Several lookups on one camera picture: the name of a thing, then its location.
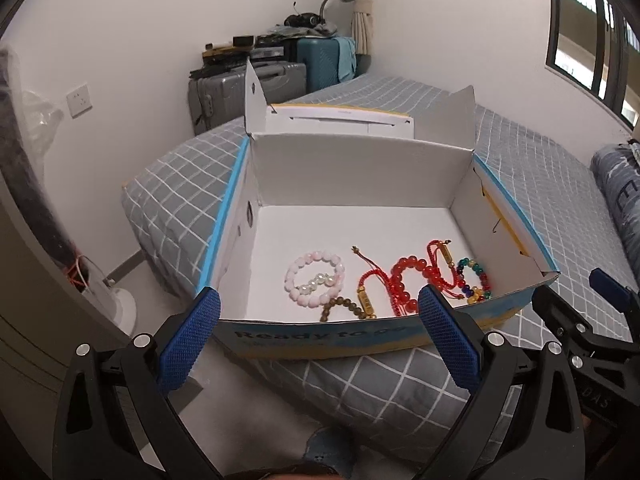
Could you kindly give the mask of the grey suitcase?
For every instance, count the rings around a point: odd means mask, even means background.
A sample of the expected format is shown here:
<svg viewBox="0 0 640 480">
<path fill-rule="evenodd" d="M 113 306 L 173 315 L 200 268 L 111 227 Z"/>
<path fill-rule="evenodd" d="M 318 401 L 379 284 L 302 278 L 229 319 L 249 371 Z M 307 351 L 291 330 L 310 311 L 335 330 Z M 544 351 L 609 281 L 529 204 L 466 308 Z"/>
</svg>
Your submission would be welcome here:
<svg viewBox="0 0 640 480">
<path fill-rule="evenodd" d="M 268 103 L 279 104 L 306 94 L 304 63 L 257 63 L 254 69 Z M 189 81 L 188 104 L 196 136 L 244 115 L 244 79 L 245 67 L 241 66 Z"/>
</svg>

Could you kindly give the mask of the beige curtain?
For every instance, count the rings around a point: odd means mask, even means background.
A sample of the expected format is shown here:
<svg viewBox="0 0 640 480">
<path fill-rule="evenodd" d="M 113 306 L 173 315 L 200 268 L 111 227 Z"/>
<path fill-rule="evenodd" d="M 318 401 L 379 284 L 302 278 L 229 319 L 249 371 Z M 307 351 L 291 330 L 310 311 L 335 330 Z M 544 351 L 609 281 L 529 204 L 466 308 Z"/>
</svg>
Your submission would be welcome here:
<svg viewBox="0 0 640 480">
<path fill-rule="evenodd" d="M 373 0 L 355 0 L 352 38 L 358 55 L 370 55 L 373 42 Z"/>
</svg>

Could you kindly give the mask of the blue patterned folded duvet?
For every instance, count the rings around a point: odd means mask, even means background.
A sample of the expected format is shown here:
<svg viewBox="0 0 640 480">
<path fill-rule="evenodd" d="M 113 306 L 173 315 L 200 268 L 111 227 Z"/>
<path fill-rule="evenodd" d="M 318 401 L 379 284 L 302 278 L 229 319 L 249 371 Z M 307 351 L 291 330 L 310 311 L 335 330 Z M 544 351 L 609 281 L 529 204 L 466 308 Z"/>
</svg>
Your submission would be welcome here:
<svg viewBox="0 0 640 480">
<path fill-rule="evenodd" d="M 639 142 L 605 145 L 592 156 L 590 168 L 608 204 L 634 277 L 639 281 Z"/>
</svg>

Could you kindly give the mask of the window frame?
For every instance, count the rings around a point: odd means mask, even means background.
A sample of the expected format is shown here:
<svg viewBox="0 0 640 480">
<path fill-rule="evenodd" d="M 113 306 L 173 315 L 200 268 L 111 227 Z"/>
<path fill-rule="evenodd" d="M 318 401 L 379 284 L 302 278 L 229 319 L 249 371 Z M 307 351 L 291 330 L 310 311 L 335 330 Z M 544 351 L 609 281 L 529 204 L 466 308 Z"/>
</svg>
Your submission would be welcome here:
<svg viewBox="0 0 640 480">
<path fill-rule="evenodd" d="M 639 35 L 617 0 L 551 0 L 547 65 L 639 125 Z"/>
</svg>

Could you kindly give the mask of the blue yellow cardboard box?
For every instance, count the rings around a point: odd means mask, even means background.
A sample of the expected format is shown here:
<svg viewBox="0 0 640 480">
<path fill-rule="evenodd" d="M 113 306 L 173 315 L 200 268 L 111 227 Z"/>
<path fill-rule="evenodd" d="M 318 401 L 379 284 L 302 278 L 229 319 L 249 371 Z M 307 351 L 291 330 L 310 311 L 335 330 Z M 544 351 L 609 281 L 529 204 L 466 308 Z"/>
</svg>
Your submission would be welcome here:
<svg viewBox="0 0 640 480">
<path fill-rule="evenodd" d="M 463 278 L 448 302 L 482 327 L 524 308 L 559 274 L 526 215 L 476 148 L 464 88 L 409 114 L 355 105 L 269 104 L 245 73 L 246 135 L 207 248 L 201 285 L 220 297 L 215 338 L 245 359 L 322 360 L 427 344 L 416 295 Z M 378 317 L 356 287 L 368 266 Z M 333 287 L 303 296 L 318 273 Z"/>
</svg>

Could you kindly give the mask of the white wall socket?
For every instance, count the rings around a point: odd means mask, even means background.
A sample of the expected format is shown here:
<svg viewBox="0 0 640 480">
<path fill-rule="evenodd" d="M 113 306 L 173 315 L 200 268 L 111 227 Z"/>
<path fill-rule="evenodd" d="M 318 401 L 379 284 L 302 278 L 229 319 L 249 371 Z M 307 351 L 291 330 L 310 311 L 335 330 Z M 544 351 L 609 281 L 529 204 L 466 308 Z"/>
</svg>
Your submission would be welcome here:
<svg viewBox="0 0 640 480">
<path fill-rule="evenodd" d="M 82 84 L 66 94 L 66 103 L 70 117 L 75 119 L 92 110 L 93 104 L 88 84 Z"/>
</svg>

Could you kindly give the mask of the teal suitcase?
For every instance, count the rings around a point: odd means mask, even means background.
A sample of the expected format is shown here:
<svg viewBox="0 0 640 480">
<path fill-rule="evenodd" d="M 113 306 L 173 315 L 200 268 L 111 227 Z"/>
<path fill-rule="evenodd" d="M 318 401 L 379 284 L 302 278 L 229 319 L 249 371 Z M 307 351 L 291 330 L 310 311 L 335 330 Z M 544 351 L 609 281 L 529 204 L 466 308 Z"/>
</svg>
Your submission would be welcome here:
<svg viewBox="0 0 640 480">
<path fill-rule="evenodd" d="M 296 58 L 306 66 L 307 92 L 354 79 L 357 73 L 356 47 L 352 37 L 299 39 Z"/>
</svg>

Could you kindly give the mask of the white standing fan base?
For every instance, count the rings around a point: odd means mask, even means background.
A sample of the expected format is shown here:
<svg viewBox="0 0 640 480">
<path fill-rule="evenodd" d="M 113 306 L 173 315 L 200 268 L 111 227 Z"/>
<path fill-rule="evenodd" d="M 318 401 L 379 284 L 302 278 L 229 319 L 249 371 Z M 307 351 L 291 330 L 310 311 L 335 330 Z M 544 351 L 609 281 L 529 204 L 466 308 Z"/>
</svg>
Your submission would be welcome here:
<svg viewBox="0 0 640 480">
<path fill-rule="evenodd" d="M 75 270 L 84 286 L 82 294 L 90 304 L 123 333 L 131 336 L 137 322 L 137 304 L 131 292 L 115 286 L 86 256 L 79 255 L 76 258 Z"/>
</svg>

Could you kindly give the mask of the red cord bracelet gold tube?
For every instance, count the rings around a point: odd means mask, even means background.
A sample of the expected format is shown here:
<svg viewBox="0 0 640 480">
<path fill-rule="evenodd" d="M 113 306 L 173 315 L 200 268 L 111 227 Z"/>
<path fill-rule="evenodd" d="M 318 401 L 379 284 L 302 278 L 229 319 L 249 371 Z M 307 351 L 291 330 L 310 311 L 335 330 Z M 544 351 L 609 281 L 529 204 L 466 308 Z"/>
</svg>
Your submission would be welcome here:
<svg viewBox="0 0 640 480">
<path fill-rule="evenodd" d="M 360 278 L 358 278 L 356 287 L 357 299 L 364 318 L 366 320 L 374 320 L 378 317 L 378 311 L 375 310 L 369 289 L 367 288 L 368 281 L 371 280 L 377 280 L 380 283 L 384 289 L 388 305 L 390 306 L 390 312 L 393 313 L 393 316 L 398 316 L 400 311 L 392 294 L 390 276 L 382 269 L 382 266 L 379 266 L 374 260 L 366 256 L 359 247 L 352 245 L 352 253 L 368 266 L 368 270 L 363 272 Z"/>
</svg>

